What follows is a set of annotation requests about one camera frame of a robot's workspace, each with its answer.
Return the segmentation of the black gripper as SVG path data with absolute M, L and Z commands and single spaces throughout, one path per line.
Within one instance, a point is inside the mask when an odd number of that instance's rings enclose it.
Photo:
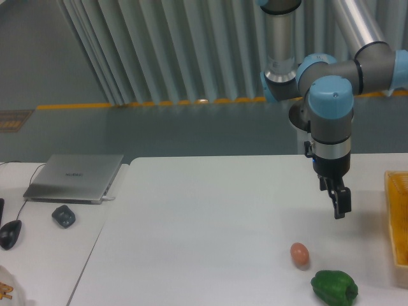
M 333 203 L 334 218 L 344 218 L 351 211 L 351 191 L 348 187 L 333 190 L 332 182 L 335 186 L 343 184 L 343 176 L 350 169 L 351 154 L 338 159 L 325 159 L 314 154 L 312 160 L 313 169 L 319 178 L 319 188 L 328 193 Z

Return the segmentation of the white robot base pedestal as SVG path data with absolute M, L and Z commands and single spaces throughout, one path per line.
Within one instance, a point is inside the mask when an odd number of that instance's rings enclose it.
M 309 131 L 309 111 L 303 99 L 295 101 L 289 109 L 289 121 L 296 131 L 297 152 L 305 153 L 305 142 L 311 141 Z

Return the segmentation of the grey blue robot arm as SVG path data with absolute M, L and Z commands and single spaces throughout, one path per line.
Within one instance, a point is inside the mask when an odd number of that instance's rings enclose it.
M 263 73 L 274 101 L 297 98 L 289 111 L 295 127 L 310 135 L 304 143 L 319 188 L 331 198 L 336 219 L 351 211 L 343 183 L 350 168 L 354 97 L 407 85 L 407 51 L 392 50 L 365 1 L 332 1 L 335 20 L 352 59 L 328 54 L 295 61 L 294 17 L 299 1 L 259 1 L 266 16 L 268 61 Z

